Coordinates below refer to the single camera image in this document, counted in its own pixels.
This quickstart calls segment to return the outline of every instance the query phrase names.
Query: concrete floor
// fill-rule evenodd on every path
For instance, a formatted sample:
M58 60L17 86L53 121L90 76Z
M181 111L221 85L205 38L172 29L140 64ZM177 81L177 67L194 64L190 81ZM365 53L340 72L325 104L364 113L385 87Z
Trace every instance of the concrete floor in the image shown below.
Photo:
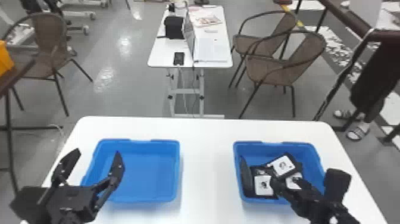
M93 77L90 83L72 64L61 70L65 76L62 82L64 96L70 110L70 117L64 115L55 85L51 82L21 80L16 85L26 110L19 111L13 100L12 122L15 125L64 126L65 137L57 131L14 132L15 162L20 186L40 185L49 172L63 141L72 131L79 118L88 115L101 116L146 116L169 117L166 98L167 79L163 69L150 69L147 59L160 24L165 4L130 1L132 11L124 1L113 1L109 9L99 7L69 7L68 10L94 10L95 21L72 19L75 24L90 25L90 35L73 34L70 45L79 53L76 60ZM230 35L238 31L240 23L248 16L280 7L269 0L213 0L222 5L226 13ZM16 20L24 15L19 2L3 0L2 8ZM245 32L267 36L279 18L254 21ZM301 40L293 38L288 54ZM235 64L238 56L234 55ZM237 89L227 85L235 70L207 70L205 75L205 112L225 114L235 119L250 96L253 85L246 78ZM185 73L189 85L190 72ZM295 83L297 117L294 120L311 120L327 91L336 79L336 73L320 57ZM326 111L323 121L331 125L341 123L332 117L337 108L351 108L349 92L342 87ZM176 110L184 113L182 99L178 99ZM189 112L195 98L187 97ZM290 94L284 95L282 88L263 86L249 106L245 119L293 120L291 117ZM0 123L4 112L0 110ZM383 212L388 223L399 223L396 202L400 200L400 153L395 147L384 147L376 136L382 135L377 127L361 142L347 140L343 133L337 133L352 162L368 186L372 196ZM7 165L5 135L0 133L0 164ZM0 217L4 223L17 223L18 219L8 208L12 200L10 179L7 173L0 173Z

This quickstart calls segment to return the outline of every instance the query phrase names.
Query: white desk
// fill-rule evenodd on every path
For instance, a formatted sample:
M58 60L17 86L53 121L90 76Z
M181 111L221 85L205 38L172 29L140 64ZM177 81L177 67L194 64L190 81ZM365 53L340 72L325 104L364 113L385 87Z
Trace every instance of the white desk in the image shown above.
M153 48L151 49L151 53L149 56L149 60L147 65L153 68L164 68L168 70L168 96L170 102L170 110L171 115L173 117L187 117L186 114L175 114L175 99L176 94L198 94L200 96L199 100L199 107L200 112L199 114L195 115L195 117L216 117L216 118L223 118L224 116L206 116L204 115L204 69L225 69L230 68L233 65L232 57L230 54L230 44L229 44L229 36L228 31L226 28L226 20L224 15L224 10L222 6L216 6L212 8L207 8L208 11L212 12L216 15L221 21L221 24L213 25L207 27L209 29L217 30L216 33L206 33L204 28L197 28L194 27L196 38L201 38L204 36L214 38L219 45L223 46L226 51L227 61L223 62L198 62L193 64L193 59L191 57L191 53L188 47L188 44L185 40L174 39L170 40L167 38L155 38ZM157 36L165 36L165 25L164 19L169 15L168 10L164 11L164 15L162 17L160 27L158 29ZM181 68L188 68L191 69L193 66L195 68L200 69L199 77L199 89L178 89L177 88L177 80L179 79L179 73L175 72L173 76L173 71L171 69L177 68L174 66L174 53L175 52L184 52L185 53L185 60L184 65L180 66Z
M331 127L322 122L207 120L139 117L84 117L78 121L57 162L75 148L82 156L68 182L78 185L103 138L175 139L180 142L181 183L177 198L164 204L106 203L93 223L101 224L300 224L309 223L284 205L243 203L233 161L240 140L309 142L323 168L352 175L344 205L362 224L386 221Z

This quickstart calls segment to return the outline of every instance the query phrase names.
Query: black device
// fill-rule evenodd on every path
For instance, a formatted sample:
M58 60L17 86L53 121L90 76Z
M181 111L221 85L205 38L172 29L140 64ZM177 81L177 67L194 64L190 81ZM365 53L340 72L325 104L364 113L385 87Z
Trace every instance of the black device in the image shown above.
M325 193L322 194L297 175L301 172L302 164L289 153L266 164L250 167L243 157L240 158L243 192L247 197L260 197L255 193L257 183L254 178L257 175L269 176L265 186L273 190L273 195L262 197L283 197L298 216L308 219L311 224L330 224L332 218L337 220L337 224L360 224L342 204L351 175L338 169L328 169L324 178Z
M185 53L184 52L175 52L174 66L177 66L177 65L182 66L184 62L185 62Z
M210 0L195 0L196 5L208 5Z
M165 36L169 39L184 39L182 33L183 17L169 15L164 20Z
M53 171L51 186L25 186L10 207L30 224L81 224L95 220L97 213L124 174L121 154L116 152L108 176L92 186L70 186L67 179L80 157L75 149L63 157Z

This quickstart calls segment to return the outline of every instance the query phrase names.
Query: brown chair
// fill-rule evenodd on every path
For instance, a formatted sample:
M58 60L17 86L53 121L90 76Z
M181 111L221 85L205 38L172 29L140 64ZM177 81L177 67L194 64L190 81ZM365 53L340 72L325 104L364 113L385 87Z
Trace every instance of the brown chair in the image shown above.
M35 28L35 42L39 47L39 52L35 53L35 65L25 74L24 78L55 82L65 115L69 116L59 81L59 77L64 78L64 76L61 75L58 70L72 61L91 82L93 82L93 79L79 66L68 52L67 24L59 15L53 13L33 13L23 17L7 30L2 40L5 40L16 26L20 23L26 23L27 21ZM32 53L25 50L12 49L10 54Z
M271 41L282 36L305 35L294 53L287 60L262 57L256 53L257 48L263 41ZM239 115L242 118L248 105L261 85L289 86L292 89L292 112L296 116L295 88L293 83L306 71L306 69L317 59L326 47L322 35L305 30L290 31L278 35L271 35L263 38L249 46L246 54L246 67L248 77L254 82L254 91L251 94L246 106Z
M246 51L249 48L249 46L252 45L254 42L259 41L260 39L263 38L263 37L258 37L258 36L248 36L248 35L242 34L242 30L243 30L245 24L249 20L264 16L264 15L272 15L272 14L283 14L283 17L281 18L281 20L279 21L278 25L275 27L275 29L271 35L277 35L277 34L288 32L296 26L296 23L297 23L296 16L290 12L285 12L285 11L268 11L268 12L260 13L257 15L253 15L251 17L248 17L245 21L243 21L242 25L240 25L239 32L237 33L237 35L233 36L233 46L232 46L232 49L230 52L232 53L234 49L236 50L236 52L240 55L240 63L229 83L229 88L232 86L233 81L235 80L236 76L239 73L240 68L242 67L242 64L245 59L244 55L246 54ZM279 46L285 40L286 40L286 42L284 44L282 53L280 55L280 59L282 59L283 53L286 48L286 44L288 42L288 38L285 36L279 36L277 38L269 39L269 40L266 40L266 41L260 43L259 47L255 51L255 54L260 55L260 56L269 56L270 57L278 50ZM242 74L239 79L242 78L242 76L245 72L246 72L246 67L243 69Z

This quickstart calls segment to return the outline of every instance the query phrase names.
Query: chair leg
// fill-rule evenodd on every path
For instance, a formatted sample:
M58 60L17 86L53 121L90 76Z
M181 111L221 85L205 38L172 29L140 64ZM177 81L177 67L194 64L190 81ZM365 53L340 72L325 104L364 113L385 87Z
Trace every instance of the chair leg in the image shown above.
M22 105L20 96L18 96L17 90L15 89L15 87L12 87L11 90L12 90L12 94L14 94L15 100L17 100L17 104L20 107L20 110L24 111L25 109L24 109L24 106Z
M11 186L15 195L18 193L18 182L14 170L13 128L11 124L10 93L5 93L5 126L7 130L8 172L10 173Z
M93 82L93 79L86 73L86 71L78 64L78 62L75 61L74 58L70 59L75 65L76 67L78 67L78 69L91 81Z
M292 113L293 117L296 117L296 98L295 98L295 88L293 86L290 86L292 89Z
M62 79L65 78L65 77L64 77L60 72L58 72L58 71L56 72L56 74L57 74L59 77L61 77Z
M254 97L255 93L258 91L258 89L260 88L261 84L263 84L262 81L259 82L257 84L257 86L255 87L255 89L254 89L253 93L251 94L249 100L247 100L247 103L246 103L245 107L243 108L242 112L240 113L239 119L241 119L243 117L243 114L245 113L245 111L246 111L247 107L249 106L250 102L253 100L253 97Z
M236 76L237 76L238 73L239 73L240 68L242 67L243 62L245 61L245 58L244 58L244 57L240 56L240 58L241 58L241 59L240 59L240 63L239 63L239 65L237 66L237 69L236 69L235 73L233 74L232 79L230 80L230 83L229 83L228 88L230 88L230 87L232 86L233 81L235 80Z
M65 103L65 99L64 99L64 96L63 96L63 92L61 92L61 87L60 87L60 83L59 83L59 81L58 81L57 75L54 74L53 76L54 76L55 86L57 87L58 95L60 96L60 100L61 100L61 103L62 103L62 107L64 108L65 115L66 115L67 117L69 117L69 116L70 116L70 113L68 112L68 108L67 108L67 104Z
M245 74L246 70L247 70L247 67L245 67L245 68L243 69L243 71L242 71L242 74L240 74L240 77L239 77L239 79L238 79L237 82L236 82L235 88L237 88L237 87L239 86L239 83L240 83L240 81L242 80L242 77L243 77L243 75Z

